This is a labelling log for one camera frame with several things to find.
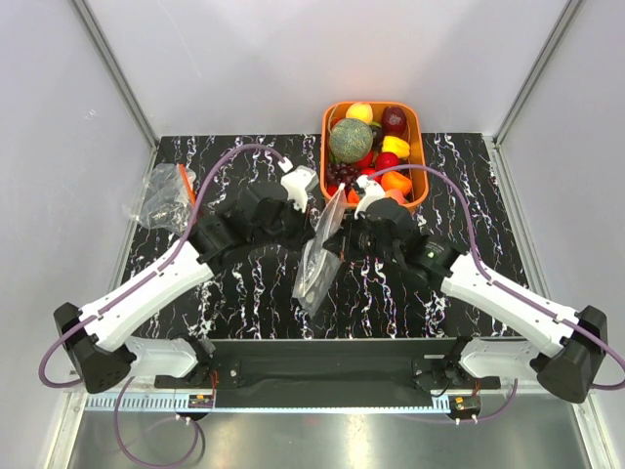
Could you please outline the polka dot zip bag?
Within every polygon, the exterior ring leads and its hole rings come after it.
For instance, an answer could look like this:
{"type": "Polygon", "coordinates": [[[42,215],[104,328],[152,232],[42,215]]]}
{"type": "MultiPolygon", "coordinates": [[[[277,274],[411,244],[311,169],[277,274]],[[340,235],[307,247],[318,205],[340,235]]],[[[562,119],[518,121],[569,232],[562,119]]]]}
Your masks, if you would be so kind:
{"type": "Polygon", "coordinates": [[[314,238],[305,245],[295,278],[292,296],[311,318],[318,311],[341,266],[339,256],[325,249],[323,244],[338,232],[343,221],[347,208],[344,188],[345,185],[341,184],[321,212],[314,238]]]}

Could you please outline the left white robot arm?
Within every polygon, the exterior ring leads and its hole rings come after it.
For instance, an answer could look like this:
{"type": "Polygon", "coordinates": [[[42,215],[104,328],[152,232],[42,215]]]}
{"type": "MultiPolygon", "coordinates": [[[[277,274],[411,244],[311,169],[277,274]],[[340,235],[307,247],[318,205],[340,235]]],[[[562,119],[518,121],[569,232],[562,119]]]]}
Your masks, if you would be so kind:
{"type": "Polygon", "coordinates": [[[283,179],[254,183],[238,199],[204,214],[165,254],[105,297],[54,312],[63,347],[91,394],[128,377],[166,376],[191,387],[210,377],[212,348],[189,336],[142,339],[134,331],[197,285],[271,244],[299,251],[313,238],[309,188],[283,179]]]}

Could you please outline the crumpled orange zip bag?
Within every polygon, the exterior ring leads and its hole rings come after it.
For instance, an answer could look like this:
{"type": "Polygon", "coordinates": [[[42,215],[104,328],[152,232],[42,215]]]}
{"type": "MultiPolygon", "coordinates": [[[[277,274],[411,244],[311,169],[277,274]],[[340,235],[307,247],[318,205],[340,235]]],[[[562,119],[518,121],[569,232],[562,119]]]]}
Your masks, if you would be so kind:
{"type": "Polygon", "coordinates": [[[159,163],[144,177],[124,212],[144,229],[182,235],[196,201],[196,178],[182,163],[159,163]]]}

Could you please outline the orange tangerine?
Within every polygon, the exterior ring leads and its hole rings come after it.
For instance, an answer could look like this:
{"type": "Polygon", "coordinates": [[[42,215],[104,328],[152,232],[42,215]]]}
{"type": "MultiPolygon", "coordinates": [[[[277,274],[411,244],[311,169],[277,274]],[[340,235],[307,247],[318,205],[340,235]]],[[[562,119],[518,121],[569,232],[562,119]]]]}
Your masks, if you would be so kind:
{"type": "Polygon", "coordinates": [[[347,202],[349,204],[358,204],[360,202],[360,197],[355,189],[348,191],[347,202]]]}

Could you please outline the purple grape bunch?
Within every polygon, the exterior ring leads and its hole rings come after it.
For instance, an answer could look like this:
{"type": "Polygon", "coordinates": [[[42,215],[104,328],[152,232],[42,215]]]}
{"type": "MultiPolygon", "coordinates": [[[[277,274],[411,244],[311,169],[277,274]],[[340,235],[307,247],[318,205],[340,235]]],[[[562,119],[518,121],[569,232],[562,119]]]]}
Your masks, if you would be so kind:
{"type": "Polygon", "coordinates": [[[325,185],[339,187],[343,184],[347,189],[360,176],[361,169],[345,162],[331,162],[325,169],[325,185]]]}

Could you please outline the pink orange peach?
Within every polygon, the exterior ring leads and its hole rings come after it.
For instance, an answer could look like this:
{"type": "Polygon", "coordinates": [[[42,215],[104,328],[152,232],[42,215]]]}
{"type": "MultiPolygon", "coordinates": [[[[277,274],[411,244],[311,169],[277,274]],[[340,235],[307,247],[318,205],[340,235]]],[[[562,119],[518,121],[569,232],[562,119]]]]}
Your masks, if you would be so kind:
{"type": "Polygon", "coordinates": [[[404,194],[401,191],[399,191],[399,190],[389,190],[389,191],[386,191],[385,192],[385,197],[388,197],[388,198],[394,200],[399,205],[405,205],[407,203],[407,199],[405,198],[404,194]]]}

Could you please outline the orange bell pepper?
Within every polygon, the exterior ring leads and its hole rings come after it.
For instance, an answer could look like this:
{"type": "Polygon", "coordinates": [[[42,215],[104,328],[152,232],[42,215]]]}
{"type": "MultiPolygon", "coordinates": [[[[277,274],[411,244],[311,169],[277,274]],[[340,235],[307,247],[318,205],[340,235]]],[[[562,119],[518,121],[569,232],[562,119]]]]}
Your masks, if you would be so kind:
{"type": "Polygon", "coordinates": [[[380,183],[385,191],[397,190],[403,195],[408,195],[412,190],[410,178],[398,171],[386,172],[381,176],[380,183]]]}

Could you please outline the orange plastic basket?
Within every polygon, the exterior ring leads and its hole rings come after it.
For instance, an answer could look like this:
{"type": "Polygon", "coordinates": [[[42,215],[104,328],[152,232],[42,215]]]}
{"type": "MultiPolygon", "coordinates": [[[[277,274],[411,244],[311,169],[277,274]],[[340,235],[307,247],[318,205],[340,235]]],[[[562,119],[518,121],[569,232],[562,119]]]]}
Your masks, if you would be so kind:
{"type": "MultiPolygon", "coordinates": [[[[320,190],[325,200],[330,200],[328,198],[326,192],[325,185],[325,169],[328,164],[331,162],[338,163],[342,162],[338,158],[334,156],[334,154],[329,149],[329,134],[332,128],[337,124],[341,119],[346,118],[345,113],[349,106],[353,103],[358,102],[342,102],[336,105],[333,105],[328,108],[323,116],[322,121],[322,134],[321,134],[321,157],[320,157],[320,190]]],[[[371,176],[378,184],[380,183],[380,178],[383,174],[389,171],[398,171],[403,175],[410,178],[412,182],[412,190],[411,193],[405,195],[407,199],[407,203],[404,206],[410,212],[415,212],[416,209],[422,204],[422,202],[426,199],[429,192],[429,180],[428,173],[423,170],[416,169],[403,169],[401,166],[403,164],[419,164],[424,165],[425,155],[423,149],[423,142],[421,138],[420,126],[417,113],[411,108],[404,104],[399,103],[385,103],[385,102],[373,102],[370,103],[373,108],[374,118],[372,122],[376,122],[381,125],[382,113],[385,107],[388,106],[398,106],[402,107],[406,117],[407,117],[407,128],[404,134],[400,137],[404,139],[406,142],[410,144],[410,155],[407,159],[401,159],[400,164],[393,168],[388,168],[382,172],[377,172],[376,176],[371,176]]],[[[382,145],[379,147],[371,148],[371,151],[360,161],[355,163],[347,163],[350,165],[355,165],[361,170],[364,168],[374,168],[375,169],[375,160],[378,154],[382,152],[382,145]]],[[[347,197],[348,191],[350,189],[355,189],[356,181],[347,189],[345,187],[345,196],[347,197]]],[[[356,204],[349,204],[347,202],[347,206],[350,209],[356,208],[356,204]]]]}

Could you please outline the red pomegranate fruit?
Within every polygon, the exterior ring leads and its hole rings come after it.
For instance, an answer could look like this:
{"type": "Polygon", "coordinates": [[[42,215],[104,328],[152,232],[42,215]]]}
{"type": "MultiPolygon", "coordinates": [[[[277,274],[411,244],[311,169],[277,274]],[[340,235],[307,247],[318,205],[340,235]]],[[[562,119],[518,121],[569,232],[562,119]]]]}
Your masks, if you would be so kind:
{"type": "Polygon", "coordinates": [[[388,168],[393,168],[400,164],[400,158],[393,152],[380,152],[375,160],[375,170],[382,172],[388,168]]]}

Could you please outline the green netted melon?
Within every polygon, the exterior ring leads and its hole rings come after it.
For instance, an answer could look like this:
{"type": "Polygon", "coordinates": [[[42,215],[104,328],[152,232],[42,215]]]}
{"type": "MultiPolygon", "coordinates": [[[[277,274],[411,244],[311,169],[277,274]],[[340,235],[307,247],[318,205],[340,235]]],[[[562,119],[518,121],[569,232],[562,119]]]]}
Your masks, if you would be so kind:
{"type": "Polygon", "coordinates": [[[329,149],[345,163],[362,160],[373,146],[373,133],[363,121],[344,118],[337,122],[329,134],[329,149]]]}

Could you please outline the yellow bell pepper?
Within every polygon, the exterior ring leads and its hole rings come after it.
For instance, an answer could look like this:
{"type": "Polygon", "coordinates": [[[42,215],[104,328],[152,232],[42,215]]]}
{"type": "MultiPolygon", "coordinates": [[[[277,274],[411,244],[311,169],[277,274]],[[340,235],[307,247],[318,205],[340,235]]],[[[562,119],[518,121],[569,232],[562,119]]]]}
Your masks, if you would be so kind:
{"type": "Polygon", "coordinates": [[[385,136],[382,142],[382,152],[390,152],[399,159],[407,159],[410,155],[410,144],[400,137],[385,136]]]}

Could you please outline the dark purple plum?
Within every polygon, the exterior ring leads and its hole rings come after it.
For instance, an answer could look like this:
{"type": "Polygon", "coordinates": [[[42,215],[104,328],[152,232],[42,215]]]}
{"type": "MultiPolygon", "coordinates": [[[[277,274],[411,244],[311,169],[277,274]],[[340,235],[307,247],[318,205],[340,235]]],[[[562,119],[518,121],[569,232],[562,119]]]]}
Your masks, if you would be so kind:
{"type": "Polygon", "coordinates": [[[369,125],[369,128],[372,133],[372,146],[373,147],[381,146],[385,137],[385,133],[384,133],[382,126],[376,122],[372,122],[369,125]]]}

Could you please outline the yellow red peach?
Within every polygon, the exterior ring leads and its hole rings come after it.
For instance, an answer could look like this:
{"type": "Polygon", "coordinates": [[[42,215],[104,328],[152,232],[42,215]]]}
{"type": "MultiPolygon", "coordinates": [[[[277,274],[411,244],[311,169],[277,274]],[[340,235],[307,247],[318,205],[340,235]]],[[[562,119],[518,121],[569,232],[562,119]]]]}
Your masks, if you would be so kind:
{"type": "Polygon", "coordinates": [[[370,103],[353,103],[347,109],[345,117],[349,119],[356,119],[370,125],[374,118],[373,108],[370,103]]]}

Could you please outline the dark red apple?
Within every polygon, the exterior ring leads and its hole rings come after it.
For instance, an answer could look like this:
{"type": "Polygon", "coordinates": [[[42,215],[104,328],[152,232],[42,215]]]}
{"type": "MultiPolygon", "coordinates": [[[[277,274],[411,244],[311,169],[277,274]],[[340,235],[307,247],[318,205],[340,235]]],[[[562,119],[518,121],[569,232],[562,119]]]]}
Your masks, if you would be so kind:
{"type": "Polygon", "coordinates": [[[385,107],[381,125],[386,135],[401,137],[407,128],[407,117],[402,107],[385,107]]]}

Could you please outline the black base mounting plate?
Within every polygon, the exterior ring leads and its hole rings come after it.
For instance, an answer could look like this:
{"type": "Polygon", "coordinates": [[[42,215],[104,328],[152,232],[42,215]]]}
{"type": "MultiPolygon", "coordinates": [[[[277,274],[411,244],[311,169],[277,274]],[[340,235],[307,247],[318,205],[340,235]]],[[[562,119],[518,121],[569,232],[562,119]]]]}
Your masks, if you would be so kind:
{"type": "Polygon", "coordinates": [[[498,378],[474,378],[459,366],[466,340],[217,340],[196,378],[159,374],[161,389],[216,388],[216,404],[345,412],[430,405],[441,391],[496,390],[498,378]]]}

